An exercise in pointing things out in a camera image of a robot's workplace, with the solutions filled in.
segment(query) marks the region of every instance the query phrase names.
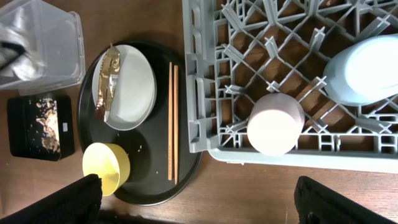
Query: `brown wooden surface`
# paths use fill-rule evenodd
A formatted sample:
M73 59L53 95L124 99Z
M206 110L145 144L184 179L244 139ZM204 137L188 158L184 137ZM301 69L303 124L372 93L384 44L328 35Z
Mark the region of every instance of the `brown wooden surface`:
M152 40L183 55L181 0L50 0L49 3L64 11L79 13L87 67L109 42L119 40ZM58 162L11 156L6 101L17 93L0 91L2 217L83 177L82 152L76 132L78 90L78 86L65 90L73 102L76 153ZM121 215L179 223L285 223L286 219L287 223L297 223L293 192L301 175L398 221L398 175L254 164L242 166L218 162L208 153L205 153L195 180L171 201L154 207L139 207L105 197L103 208Z

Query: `white cup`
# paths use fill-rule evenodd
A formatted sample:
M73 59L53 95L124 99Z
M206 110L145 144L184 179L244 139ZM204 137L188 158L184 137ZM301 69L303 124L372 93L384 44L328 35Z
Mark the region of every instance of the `white cup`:
M304 110L294 98L271 93L256 102L248 123L248 138L267 156L282 156L296 144L304 126Z
M334 56L323 71L328 96L348 106L368 105L398 93L398 35L364 40Z

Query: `plate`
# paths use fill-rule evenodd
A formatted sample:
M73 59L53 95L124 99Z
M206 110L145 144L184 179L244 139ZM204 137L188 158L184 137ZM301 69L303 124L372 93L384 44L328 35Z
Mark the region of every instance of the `plate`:
M120 131L139 126L150 114L156 99L156 79L145 56L130 45L115 46L120 51L120 73L114 100L106 124ZM102 54L94 70L92 93L94 105L98 98L98 82Z
M98 121L94 115L91 82L93 71L100 56L91 64L79 93L78 135L84 151L93 142L115 143L129 155L131 174L114 195L131 204L157 205L179 194L193 179L201 161L202 153L189 152L187 95L183 61L172 52L150 42L120 42L140 50L148 59L157 82L156 103L149 117L137 128L118 131ZM167 178L167 131L169 62L180 67L178 94L179 107L179 168L178 184Z

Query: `upside-down cup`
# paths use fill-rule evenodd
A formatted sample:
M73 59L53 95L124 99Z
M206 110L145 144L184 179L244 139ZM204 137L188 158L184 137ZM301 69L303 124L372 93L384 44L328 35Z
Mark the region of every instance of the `upside-down cup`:
M257 151L282 156L297 143L304 126L300 103L283 93L271 93L256 102L248 123L248 138Z
M102 179L102 195L112 195L130 175L130 160L116 144L93 143L83 155L83 173L97 174Z

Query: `pair of chopsticks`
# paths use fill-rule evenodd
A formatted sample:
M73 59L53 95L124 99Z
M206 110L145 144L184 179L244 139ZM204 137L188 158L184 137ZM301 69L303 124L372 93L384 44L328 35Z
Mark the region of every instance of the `pair of chopsticks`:
M169 180L178 182L178 65L170 62L169 70Z

